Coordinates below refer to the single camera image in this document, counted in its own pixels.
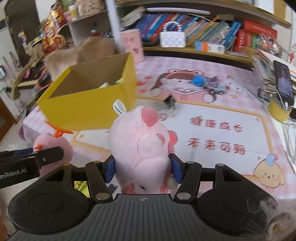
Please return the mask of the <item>pink chick plush toy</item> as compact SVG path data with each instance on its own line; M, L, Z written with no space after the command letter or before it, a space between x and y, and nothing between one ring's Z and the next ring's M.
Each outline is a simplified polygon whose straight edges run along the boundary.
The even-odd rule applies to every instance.
M64 156L57 162L43 166L40 170L39 178L45 176L63 163L69 163L73 157L73 147L71 146L70 142L63 137L63 134L74 134L74 132L55 126L49 121L45 121L45 123L48 124L53 130L42 133L35 139L33 145L34 151L60 147L64 152Z

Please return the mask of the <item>pink pig plush toy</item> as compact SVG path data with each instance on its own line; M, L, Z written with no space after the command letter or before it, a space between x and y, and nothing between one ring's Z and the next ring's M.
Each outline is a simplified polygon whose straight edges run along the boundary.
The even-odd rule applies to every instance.
M167 130L151 107L138 106L112 124L108 145L123 194L167 194L177 187L169 154L178 136Z

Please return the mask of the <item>grey white eraser block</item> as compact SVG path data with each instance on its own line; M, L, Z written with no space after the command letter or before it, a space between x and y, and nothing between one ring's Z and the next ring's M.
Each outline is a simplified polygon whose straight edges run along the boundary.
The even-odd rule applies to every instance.
M106 88L106 87L109 87L109 86L112 86L112 84L108 83L108 82L105 82L104 84L102 84L99 88Z

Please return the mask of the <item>pink cartoon table mat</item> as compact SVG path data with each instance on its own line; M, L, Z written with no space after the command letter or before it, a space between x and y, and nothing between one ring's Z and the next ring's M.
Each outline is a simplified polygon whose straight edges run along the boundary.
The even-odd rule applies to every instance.
M151 107L167 130L178 136L176 154L183 162L194 161L204 168L222 163L252 181L275 199L295 198L295 173L280 143L266 108L243 91L227 73L225 65L171 58L145 57L135 63L137 92L135 106ZM192 79L218 76L226 84L223 95L210 94ZM163 102L172 95L176 114ZM128 111L116 101L118 117ZM45 123L39 106L24 119L23 135L33 147L35 139L53 129ZM95 160L105 161L111 154L109 128L72 131L63 137L73 147L71 164L84 167Z

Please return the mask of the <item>yellow cardboard box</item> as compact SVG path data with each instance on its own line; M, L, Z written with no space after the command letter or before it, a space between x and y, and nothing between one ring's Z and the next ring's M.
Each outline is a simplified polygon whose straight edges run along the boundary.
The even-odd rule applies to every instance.
M121 84L115 82L123 78ZM112 86L99 88L108 82ZM48 121L71 131L109 128L118 117L116 101L130 111L135 106L137 76L132 53L68 67L37 104Z

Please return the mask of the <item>black electric keyboard piano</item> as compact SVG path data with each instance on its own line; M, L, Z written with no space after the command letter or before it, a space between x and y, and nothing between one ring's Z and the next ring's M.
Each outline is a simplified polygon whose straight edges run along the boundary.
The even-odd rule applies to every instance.
M52 78L49 75L44 62L39 62L35 68L25 71L25 75L20 80L14 80L11 84L11 90L34 89L43 91L52 84Z

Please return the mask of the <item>small toy truck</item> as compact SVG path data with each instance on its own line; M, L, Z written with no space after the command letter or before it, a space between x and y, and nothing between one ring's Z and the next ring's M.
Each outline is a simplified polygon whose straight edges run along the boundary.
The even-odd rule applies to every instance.
M205 88L209 91L210 94L219 94L223 95L226 91L226 84L224 84L218 76L211 78L206 77Z

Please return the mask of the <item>yellow tape roll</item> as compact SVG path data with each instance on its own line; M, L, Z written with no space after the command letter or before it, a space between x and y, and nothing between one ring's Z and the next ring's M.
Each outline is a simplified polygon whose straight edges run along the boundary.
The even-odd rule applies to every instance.
M278 95L274 93L270 99L268 111L274 119L281 123L284 123L288 120L288 117L290 116L292 106L290 106L289 104L286 106L278 99Z

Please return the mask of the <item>orange white small box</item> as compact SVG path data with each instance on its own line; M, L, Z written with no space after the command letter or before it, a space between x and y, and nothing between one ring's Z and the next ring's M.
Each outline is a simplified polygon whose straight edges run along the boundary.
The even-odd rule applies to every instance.
M210 52L210 53L225 53L225 46L223 44L209 43L209 42L195 42L196 51Z

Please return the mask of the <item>black smartphone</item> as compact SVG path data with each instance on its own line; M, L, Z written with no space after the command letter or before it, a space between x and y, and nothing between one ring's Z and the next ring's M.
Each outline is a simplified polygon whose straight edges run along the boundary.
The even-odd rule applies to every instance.
M294 95L288 66L274 60L273 67L276 79L276 89L278 91L278 99L293 106Z

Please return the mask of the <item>red festive paper decoration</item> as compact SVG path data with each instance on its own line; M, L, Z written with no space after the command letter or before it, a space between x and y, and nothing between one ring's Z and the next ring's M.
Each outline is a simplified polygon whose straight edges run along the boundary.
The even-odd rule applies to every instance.
M66 19L63 15L62 1L56 1L51 6L50 14L43 31L42 50L44 55L66 47L65 37L59 34L60 28L64 25L66 25Z

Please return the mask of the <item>white quilted pearl handbag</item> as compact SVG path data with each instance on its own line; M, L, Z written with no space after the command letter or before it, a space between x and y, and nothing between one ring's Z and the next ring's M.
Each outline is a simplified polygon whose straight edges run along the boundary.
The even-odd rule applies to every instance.
M168 31L170 25L177 26L177 31ZM181 24L176 21L165 23L159 34L159 42L162 48L185 48L186 34L182 31Z

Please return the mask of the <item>pink cylindrical cup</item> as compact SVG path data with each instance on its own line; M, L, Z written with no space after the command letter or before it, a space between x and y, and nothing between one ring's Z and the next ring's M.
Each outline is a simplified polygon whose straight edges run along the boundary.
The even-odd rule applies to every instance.
M139 29L129 29L120 32L121 43L125 52L131 52L135 63L144 61L144 51Z

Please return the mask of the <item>red dictionary book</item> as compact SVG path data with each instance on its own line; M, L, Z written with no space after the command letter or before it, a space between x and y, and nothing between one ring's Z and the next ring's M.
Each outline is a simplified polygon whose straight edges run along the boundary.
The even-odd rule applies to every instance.
M278 36L277 30L266 25L244 20L238 30L234 44L235 52L246 52L247 48L270 51Z

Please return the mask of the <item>white small shelf unit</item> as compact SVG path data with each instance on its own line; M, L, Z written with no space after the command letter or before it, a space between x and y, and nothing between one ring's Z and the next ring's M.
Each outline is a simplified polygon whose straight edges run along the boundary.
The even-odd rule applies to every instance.
M108 36L112 35L107 11L78 18L70 22L68 26L73 43L76 46L90 37L92 30Z

